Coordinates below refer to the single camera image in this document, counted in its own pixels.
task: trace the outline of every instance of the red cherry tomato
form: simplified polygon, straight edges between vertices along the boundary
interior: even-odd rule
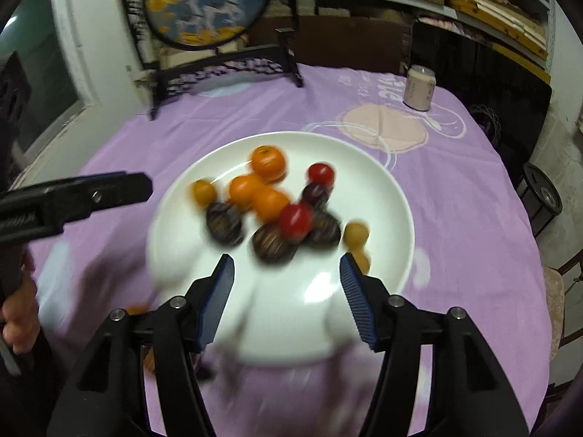
[[[308,204],[289,204],[279,215],[279,230],[286,240],[299,243],[310,233],[313,221],[314,211]]]
[[[334,169],[330,164],[317,162],[308,168],[308,180],[310,182],[317,182],[331,189],[334,185]]]

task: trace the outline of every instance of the round framed picture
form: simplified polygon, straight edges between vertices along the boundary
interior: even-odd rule
[[[247,31],[269,0],[144,0],[154,35],[186,51],[215,48]]]

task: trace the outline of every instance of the dark purple grape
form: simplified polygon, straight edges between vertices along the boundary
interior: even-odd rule
[[[314,210],[312,231],[304,243],[313,248],[335,248],[340,243],[341,236],[340,222],[336,217],[322,210]]]
[[[218,243],[235,246],[243,241],[241,212],[235,205],[213,202],[206,209],[206,227]]]
[[[326,186],[317,182],[310,182],[301,193],[301,201],[314,208],[323,208],[329,198],[330,194]]]
[[[297,251],[297,245],[282,238],[277,224],[267,224],[260,227],[253,234],[251,242],[257,257],[269,264],[286,263],[294,257]]]

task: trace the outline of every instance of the purple tablecloth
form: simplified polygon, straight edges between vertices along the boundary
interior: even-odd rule
[[[468,310],[532,426],[548,383],[551,328],[538,250],[500,158],[446,90],[436,89],[432,109],[423,114],[402,103],[400,77],[301,71],[302,89],[284,77],[240,83],[182,96],[153,122],[137,115],[87,164],[82,174],[145,171],[154,195],[146,204],[94,214],[33,246],[44,263],[41,313],[55,346],[71,361],[110,310],[157,305],[145,264],[146,234],[183,170],[247,135],[317,131],[349,140],[391,170],[416,230],[404,296],[430,311]],[[355,344],[324,362],[260,369],[242,367],[210,346],[204,360],[217,373],[202,392],[219,436],[355,436],[382,357]],[[425,425],[430,376],[425,349],[412,432]],[[161,431],[151,382],[148,391],[153,429]]]

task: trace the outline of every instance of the metal bolt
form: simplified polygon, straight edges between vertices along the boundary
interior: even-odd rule
[[[170,299],[170,307],[174,309],[181,309],[186,305],[186,299],[182,296],[174,296]]]
[[[456,319],[465,319],[467,317],[467,313],[461,307],[452,307],[450,310],[450,314],[453,315]]]
[[[393,307],[402,307],[404,305],[404,299],[401,296],[393,295],[389,297],[389,304]]]
[[[116,309],[111,312],[110,319],[113,320],[114,322],[117,322],[118,320],[123,319],[124,316],[125,316],[124,309]]]

